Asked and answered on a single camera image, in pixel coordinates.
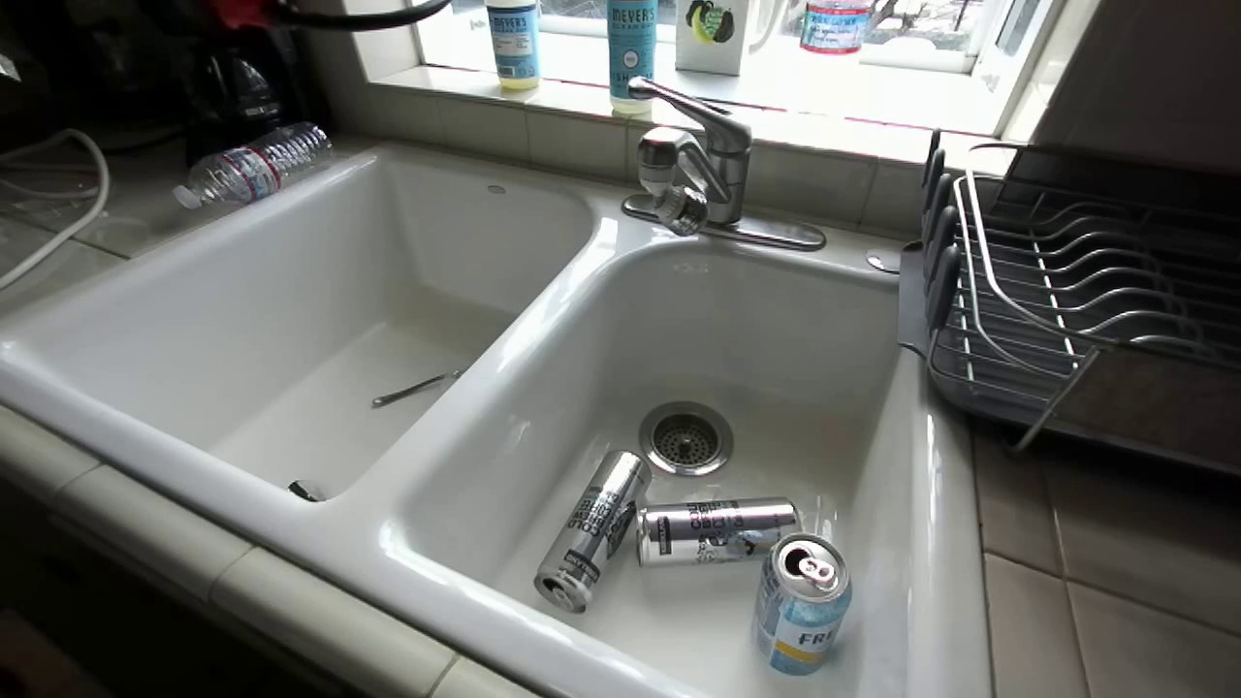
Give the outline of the white carton green logo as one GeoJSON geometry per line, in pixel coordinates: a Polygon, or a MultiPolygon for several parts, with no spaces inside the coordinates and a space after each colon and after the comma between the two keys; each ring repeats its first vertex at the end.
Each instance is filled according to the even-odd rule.
{"type": "Polygon", "coordinates": [[[674,0],[674,67],[682,74],[740,74],[747,0],[674,0]]]}

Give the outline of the sink drain strainer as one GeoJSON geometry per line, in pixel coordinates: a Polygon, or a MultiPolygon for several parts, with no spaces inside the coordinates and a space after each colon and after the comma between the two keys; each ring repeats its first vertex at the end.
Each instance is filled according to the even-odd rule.
{"type": "Polygon", "coordinates": [[[643,416],[639,451],[667,478],[709,478],[731,465],[732,432],[723,410],[674,401],[643,416]]]}

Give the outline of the white double kitchen sink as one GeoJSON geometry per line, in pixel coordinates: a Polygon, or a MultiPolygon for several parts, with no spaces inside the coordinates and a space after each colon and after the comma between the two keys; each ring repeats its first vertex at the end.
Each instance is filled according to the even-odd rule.
{"type": "Polygon", "coordinates": [[[554,698],[989,698],[975,486],[868,235],[672,235],[609,187],[367,147],[8,313],[3,397],[554,698]],[[788,495],[841,552],[822,671],[763,667],[747,563],[622,556],[582,611],[535,589],[588,472],[674,401],[732,459],[649,460],[656,495],[788,495]]]}

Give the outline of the blue and yellow can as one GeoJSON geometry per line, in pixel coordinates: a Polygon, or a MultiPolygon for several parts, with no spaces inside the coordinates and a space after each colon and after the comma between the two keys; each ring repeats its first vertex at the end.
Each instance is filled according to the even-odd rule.
{"type": "Polygon", "coordinates": [[[785,536],[755,589],[755,647],[785,673],[819,671],[846,625],[853,576],[819,536],[785,536]]]}

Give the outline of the tall silver can left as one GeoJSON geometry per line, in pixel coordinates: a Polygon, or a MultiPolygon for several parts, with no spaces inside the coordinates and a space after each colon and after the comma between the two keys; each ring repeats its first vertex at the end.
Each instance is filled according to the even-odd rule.
{"type": "Polygon", "coordinates": [[[535,589],[550,606],[582,611],[592,601],[592,584],[625,541],[649,481],[652,470],[639,454],[609,451],[601,459],[560,540],[535,569],[535,589]]]}

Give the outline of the teal soap bottle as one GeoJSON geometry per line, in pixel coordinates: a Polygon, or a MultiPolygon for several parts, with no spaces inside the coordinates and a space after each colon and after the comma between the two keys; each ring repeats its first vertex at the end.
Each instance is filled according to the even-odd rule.
{"type": "Polygon", "coordinates": [[[658,21],[658,0],[604,0],[614,97],[625,97],[631,79],[652,74],[656,21],[658,21]]]}

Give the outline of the black coffee maker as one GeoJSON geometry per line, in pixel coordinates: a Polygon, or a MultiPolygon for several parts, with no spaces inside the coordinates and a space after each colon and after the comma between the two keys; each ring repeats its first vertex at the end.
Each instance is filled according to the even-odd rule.
{"type": "Polygon", "coordinates": [[[229,26],[227,0],[0,0],[0,145],[167,127],[186,159],[330,108],[294,26],[229,26]]]}

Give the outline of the blue label soap bottle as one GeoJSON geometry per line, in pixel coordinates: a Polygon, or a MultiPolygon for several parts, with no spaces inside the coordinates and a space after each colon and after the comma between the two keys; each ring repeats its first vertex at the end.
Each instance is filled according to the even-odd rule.
{"type": "Polygon", "coordinates": [[[535,0],[485,0],[495,79],[504,92],[541,85],[541,5],[535,0]]]}

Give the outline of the clear plastic water bottle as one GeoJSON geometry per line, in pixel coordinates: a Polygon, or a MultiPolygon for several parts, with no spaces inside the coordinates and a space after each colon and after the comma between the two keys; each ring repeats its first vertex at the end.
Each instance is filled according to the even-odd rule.
{"type": "Polygon", "coordinates": [[[274,194],[330,151],[334,139],[313,120],[285,125],[251,145],[198,159],[174,187],[174,202],[184,208],[250,204],[274,194]]]}

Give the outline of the silver can lying middle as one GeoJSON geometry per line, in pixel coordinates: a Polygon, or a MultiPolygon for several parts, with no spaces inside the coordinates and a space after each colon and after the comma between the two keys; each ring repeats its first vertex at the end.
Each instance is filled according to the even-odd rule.
{"type": "Polygon", "coordinates": [[[688,501],[643,504],[636,516],[636,560],[658,563],[732,563],[763,556],[800,529],[791,501],[688,501]]]}

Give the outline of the chrome sink faucet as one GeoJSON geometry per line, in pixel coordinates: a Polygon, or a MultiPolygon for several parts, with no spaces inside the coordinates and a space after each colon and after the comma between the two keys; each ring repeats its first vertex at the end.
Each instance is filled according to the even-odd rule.
{"type": "Polygon", "coordinates": [[[649,127],[639,136],[639,191],[622,202],[627,217],[678,235],[819,251],[826,234],[806,222],[755,217],[746,208],[753,133],[723,105],[678,92],[652,79],[627,83],[631,97],[658,97],[697,125],[649,127]]]}

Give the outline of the metal dish drying rack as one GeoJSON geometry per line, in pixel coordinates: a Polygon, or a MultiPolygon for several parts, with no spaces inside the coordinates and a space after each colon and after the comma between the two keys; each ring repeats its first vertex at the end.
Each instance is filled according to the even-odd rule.
{"type": "Polygon", "coordinates": [[[930,382],[1025,439],[1241,472],[1237,214],[1144,170],[989,177],[934,145],[900,339],[930,382]]]}

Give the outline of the utensil in left basin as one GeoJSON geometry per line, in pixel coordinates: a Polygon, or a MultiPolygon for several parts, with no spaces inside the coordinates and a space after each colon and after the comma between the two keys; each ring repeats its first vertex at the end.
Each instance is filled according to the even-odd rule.
{"type": "Polygon", "coordinates": [[[415,382],[406,382],[406,386],[386,393],[386,397],[373,401],[373,406],[400,402],[400,401],[406,401],[406,397],[415,397],[415,393],[424,393],[424,386],[435,386],[435,382],[444,382],[444,381],[450,381],[450,373],[435,373],[435,375],[415,381],[415,382]]]}

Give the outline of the plastic container on windowsill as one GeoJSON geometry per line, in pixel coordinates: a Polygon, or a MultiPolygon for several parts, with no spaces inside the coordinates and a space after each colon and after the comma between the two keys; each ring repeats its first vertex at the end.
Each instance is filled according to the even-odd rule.
{"type": "Polygon", "coordinates": [[[873,0],[806,0],[800,46],[812,55],[856,55],[873,21],[873,0]]]}

